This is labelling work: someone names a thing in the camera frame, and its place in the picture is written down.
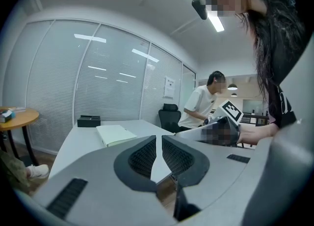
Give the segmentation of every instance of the glass wall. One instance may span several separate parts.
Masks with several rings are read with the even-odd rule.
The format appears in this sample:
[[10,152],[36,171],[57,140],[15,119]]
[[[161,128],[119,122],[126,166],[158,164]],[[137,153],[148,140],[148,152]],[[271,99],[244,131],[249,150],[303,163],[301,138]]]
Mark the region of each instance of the glass wall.
[[196,74],[189,68],[183,66],[179,105],[179,111],[181,111],[181,113],[184,111],[184,106],[187,103],[188,99],[190,98],[192,92],[195,90],[195,87],[196,87]]
[[116,28],[101,26],[84,58],[75,97],[81,115],[102,120],[139,119],[149,43]]
[[[166,77],[175,82],[172,96],[165,95]],[[56,20],[25,26],[8,63],[3,102],[37,110],[28,126],[31,143],[57,152],[80,115],[160,126],[163,104],[184,106],[194,88],[195,73],[149,41],[101,24]]]
[[254,113],[256,115],[261,115],[262,112],[265,115],[265,111],[263,110],[263,102],[262,100],[243,100],[243,112],[244,113]]
[[[163,104],[176,104],[179,106],[181,72],[182,62],[152,45],[144,80],[141,119],[160,126],[158,111],[162,109]],[[164,96],[166,77],[174,80],[173,97]]]
[[29,126],[32,144],[58,151],[72,129],[72,102],[80,61],[97,24],[55,21],[32,65],[27,107],[39,112]]

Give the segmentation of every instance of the woman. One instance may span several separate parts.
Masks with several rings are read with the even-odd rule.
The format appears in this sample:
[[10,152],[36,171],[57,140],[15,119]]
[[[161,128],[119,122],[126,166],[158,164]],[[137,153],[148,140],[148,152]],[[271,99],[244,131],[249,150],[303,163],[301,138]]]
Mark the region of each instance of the woman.
[[302,55],[312,28],[305,28],[303,0],[201,0],[218,16],[236,14],[254,39],[258,83],[268,93],[269,114],[275,121],[262,127],[241,125],[238,143],[257,144],[296,118],[279,84]]

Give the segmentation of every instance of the white sneaker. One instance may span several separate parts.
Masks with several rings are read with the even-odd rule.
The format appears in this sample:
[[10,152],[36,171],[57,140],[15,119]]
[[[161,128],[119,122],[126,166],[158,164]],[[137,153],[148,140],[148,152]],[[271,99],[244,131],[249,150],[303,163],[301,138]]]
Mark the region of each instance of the white sneaker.
[[48,177],[49,175],[49,167],[48,165],[40,165],[40,166],[28,166],[27,167],[30,171],[30,177],[29,179],[44,179],[46,177]]

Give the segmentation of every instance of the notebook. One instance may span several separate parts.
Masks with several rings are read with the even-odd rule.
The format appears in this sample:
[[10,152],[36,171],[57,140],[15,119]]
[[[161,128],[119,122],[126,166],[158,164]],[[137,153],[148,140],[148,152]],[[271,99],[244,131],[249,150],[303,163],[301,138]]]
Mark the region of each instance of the notebook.
[[26,107],[11,107],[8,108],[10,111],[15,112],[15,113],[21,113],[26,111]]
[[106,147],[121,144],[137,136],[120,125],[96,126]]

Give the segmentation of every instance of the office chair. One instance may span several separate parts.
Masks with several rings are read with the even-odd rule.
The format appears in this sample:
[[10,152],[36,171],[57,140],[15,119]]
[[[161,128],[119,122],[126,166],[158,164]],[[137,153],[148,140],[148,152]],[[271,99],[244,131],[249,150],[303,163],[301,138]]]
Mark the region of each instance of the office chair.
[[181,112],[175,104],[163,104],[163,109],[159,110],[159,119],[161,128],[171,133],[180,131],[178,122],[181,118]]

